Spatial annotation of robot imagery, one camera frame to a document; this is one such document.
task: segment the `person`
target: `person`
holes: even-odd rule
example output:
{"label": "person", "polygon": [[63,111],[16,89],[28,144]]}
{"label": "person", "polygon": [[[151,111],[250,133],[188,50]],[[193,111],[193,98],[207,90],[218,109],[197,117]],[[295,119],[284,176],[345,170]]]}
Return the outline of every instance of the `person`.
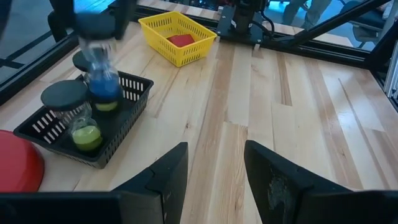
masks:
{"label": "person", "polygon": [[[307,0],[291,0],[289,5],[287,5],[285,8],[283,24],[289,26],[292,25],[297,11],[299,11],[300,7],[306,2]],[[331,0],[312,0],[310,8],[305,14],[304,24],[301,26],[301,28],[310,29],[315,26],[330,3]]]}

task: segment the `glass panel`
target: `glass panel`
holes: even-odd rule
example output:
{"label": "glass panel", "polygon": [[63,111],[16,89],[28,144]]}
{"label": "glass panel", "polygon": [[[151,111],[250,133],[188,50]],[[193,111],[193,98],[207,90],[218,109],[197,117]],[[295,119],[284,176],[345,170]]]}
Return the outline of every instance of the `glass panel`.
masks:
{"label": "glass panel", "polygon": [[[113,1],[75,0],[75,11],[100,12]],[[6,3],[8,1],[0,4],[0,23],[4,23],[6,19]],[[18,68],[42,55],[55,44],[47,23],[47,16],[52,11],[49,0],[12,1],[9,19],[0,37],[0,85],[12,77]]]}
{"label": "glass panel", "polygon": [[[278,24],[276,26],[278,32],[296,34],[302,29],[310,29],[361,2],[363,1],[271,0],[265,14]],[[315,39],[372,50],[380,39],[389,15],[387,11],[392,8],[392,3],[393,1],[385,4],[384,7],[373,9]]]}

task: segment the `black cable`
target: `black cable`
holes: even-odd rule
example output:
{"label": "black cable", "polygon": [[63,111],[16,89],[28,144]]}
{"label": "black cable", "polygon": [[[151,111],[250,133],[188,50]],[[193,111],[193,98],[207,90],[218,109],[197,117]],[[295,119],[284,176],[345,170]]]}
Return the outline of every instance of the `black cable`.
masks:
{"label": "black cable", "polygon": [[267,30],[266,27],[264,27],[261,23],[257,22],[257,21],[251,21],[252,24],[260,27],[260,29],[262,29],[262,32],[264,35],[268,36],[270,39],[272,38],[271,33],[269,32],[269,30]]}
{"label": "black cable", "polygon": [[269,24],[271,24],[271,37],[270,38],[272,39],[272,38],[274,38],[274,34],[275,34],[275,25],[274,25],[274,22],[264,14],[264,10],[265,10],[265,8],[261,11],[261,16],[266,21],[268,21]]}

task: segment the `red block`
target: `red block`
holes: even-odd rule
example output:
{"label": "red block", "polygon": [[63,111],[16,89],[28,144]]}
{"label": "red block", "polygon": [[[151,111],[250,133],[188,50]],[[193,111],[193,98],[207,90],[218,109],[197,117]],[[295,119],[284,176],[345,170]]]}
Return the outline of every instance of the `red block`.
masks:
{"label": "red block", "polygon": [[172,37],[167,38],[167,40],[169,40],[171,43],[173,43],[177,47],[183,47],[183,46],[186,46],[188,44],[192,44],[195,42],[190,34],[174,35]]}

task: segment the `green liquid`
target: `green liquid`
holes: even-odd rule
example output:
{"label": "green liquid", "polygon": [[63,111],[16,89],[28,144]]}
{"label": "green liquid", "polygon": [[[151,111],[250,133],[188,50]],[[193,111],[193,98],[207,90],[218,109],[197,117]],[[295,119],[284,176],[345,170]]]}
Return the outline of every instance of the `green liquid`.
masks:
{"label": "green liquid", "polygon": [[74,131],[72,139],[80,150],[91,151],[100,146],[103,138],[96,126],[87,126]]}
{"label": "green liquid", "polygon": [[107,103],[107,104],[101,104],[101,103],[96,103],[95,107],[99,111],[106,111],[109,112],[113,109],[115,109],[118,106],[118,102],[113,102],[113,103]]}

